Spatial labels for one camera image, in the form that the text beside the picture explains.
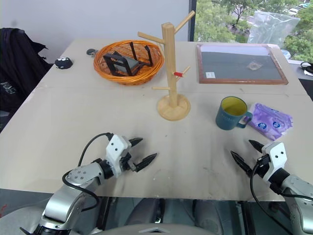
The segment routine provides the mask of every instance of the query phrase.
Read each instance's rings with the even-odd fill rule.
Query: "window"
[[[287,50],[293,60],[313,62],[310,0],[190,0],[190,10],[196,12],[190,24],[190,41],[274,43]],[[263,22],[265,16],[274,20]],[[277,26],[277,19],[286,25]],[[259,41],[253,38],[255,32]]]

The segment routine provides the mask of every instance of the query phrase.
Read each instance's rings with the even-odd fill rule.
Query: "table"
[[[199,84],[196,43],[176,42],[177,70],[191,69],[178,83],[178,92],[191,103],[189,115],[170,122],[157,113],[166,91],[162,68],[141,86],[125,87],[101,78],[93,69],[88,48],[114,42],[109,39],[75,40],[63,56],[74,64],[68,70],[53,66],[0,134],[0,188],[55,192],[62,175],[77,166],[80,154],[95,135],[113,132],[144,141],[131,150],[135,162],[157,152],[139,173],[111,178],[97,192],[100,196],[164,197],[217,200],[252,200],[248,177],[233,161],[233,150],[253,166],[259,154],[249,139],[270,142],[250,126],[231,131],[219,129],[215,115],[222,98],[235,95],[248,105],[266,104],[290,114],[294,127],[279,141],[285,143],[286,170],[313,184],[311,138],[313,103],[290,72],[288,85]],[[97,139],[83,164],[105,157],[108,141]],[[283,200],[259,177],[255,191],[260,200]]]

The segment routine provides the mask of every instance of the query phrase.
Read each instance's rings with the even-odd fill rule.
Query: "blue mug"
[[[252,120],[252,113],[249,113],[246,103],[234,96],[225,97],[221,101],[219,111],[216,115],[215,122],[223,130],[231,130],[235,126],[245,128],[248,122]],[[239,121],[246,116],[246,123],[241,124]]]

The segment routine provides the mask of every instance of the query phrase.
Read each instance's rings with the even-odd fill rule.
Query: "wicker basket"
[[[110,73],[110,69],[107,66],[107,63],[105,62],[103,56],[106,53],[114,53],[117,51],[123,56],[128,56],[133,58],[132,49],[130,46],[130,42],[134,43],[134,49],[136,52],[137,60],[142,62],[149,62],[149,57],[147,50],[144,48],[145,46],[148,46],[150,49],[151,57],[153,66],[143,66],[140,71],[135,76],[127,76],[125,73],[125,76],[113,76]],[[148,81],[150,81],[153,76],[159,71],[159,69],[162,67],[164,63],[164,58],[160,52],[160,49],[157,45],[142,41],[142,40],[125,40],[117,43],[110,44],[104,48],[102,48],[100,51],[97,52],[94,61],[93,66],[94,69],[100,74],[100,76],[106,78],[107,80],[110,80],[112,82],[118,82],[119,84],[127,85],[127,86],[135,86],[144,84]]]

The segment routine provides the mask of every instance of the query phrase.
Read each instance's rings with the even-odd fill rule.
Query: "wet wipes package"
[[[290,115],[263,104],[255,103],[249,111],[253,114],[249,125],[272,141],[286,134],[292,127],[293,121]]]

